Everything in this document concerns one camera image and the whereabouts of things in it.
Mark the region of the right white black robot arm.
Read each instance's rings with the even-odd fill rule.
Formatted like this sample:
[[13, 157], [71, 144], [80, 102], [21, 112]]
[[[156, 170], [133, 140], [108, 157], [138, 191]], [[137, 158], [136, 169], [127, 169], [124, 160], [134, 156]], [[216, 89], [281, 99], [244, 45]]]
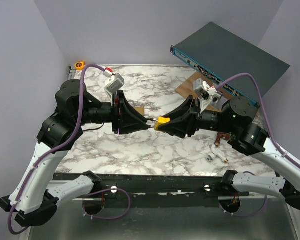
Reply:
[[279, 175], [262, 177], [228, 170], [217, 185], [217, 191], [226, 196], [268, 195], [284, 199], [289, 206], [300, 210], [300, 161], [277, 149], [270, 134], [253, 123], [258, 108], [245, 97], [228, 100], [220, 112], [200, 112], [200, 106], [198, 99], [189, 96], [177, 109], [159, 117], [154, 129], [182, 139], [198, 130], [229, 134], [228, 144], [234, 150], [259, 160]]

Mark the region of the yellow black padlock with keys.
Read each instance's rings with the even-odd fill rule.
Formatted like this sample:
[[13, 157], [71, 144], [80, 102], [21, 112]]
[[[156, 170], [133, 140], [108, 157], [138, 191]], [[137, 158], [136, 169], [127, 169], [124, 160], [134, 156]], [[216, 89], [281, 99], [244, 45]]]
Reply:
[[169, 117], [158, 117], [158, 118], [148, 117], [148, 118], [146, 118], [146, 120], [150, 121], [150, 122], [154, 122], [154, 125], [150, 126], [150, 128], [154, 129], [155, 131], [159, 130], [159, 126], [170, 122]]

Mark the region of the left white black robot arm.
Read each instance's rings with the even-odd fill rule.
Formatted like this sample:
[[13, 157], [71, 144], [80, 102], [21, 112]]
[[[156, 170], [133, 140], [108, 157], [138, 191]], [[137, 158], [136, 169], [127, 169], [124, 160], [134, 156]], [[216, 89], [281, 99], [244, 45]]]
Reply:
[[64, 203], [100, 194], [101, 180], [91, 171], [60, 187], [49, 187], [57, 167], [83, 135], [84, 125], [110, 123], [121, 135], [149, 129], [147, 119], [128, 103], [122, 90], [115, 91], [112, 102], [101, 102], [83, 80], [71, 79], [61, 85], [55, 99], [55, 112], [42, 124], [22, 180], [12, 194], [0, 199], [8, 223], [17, 222], [23, 229], [44, 225]]

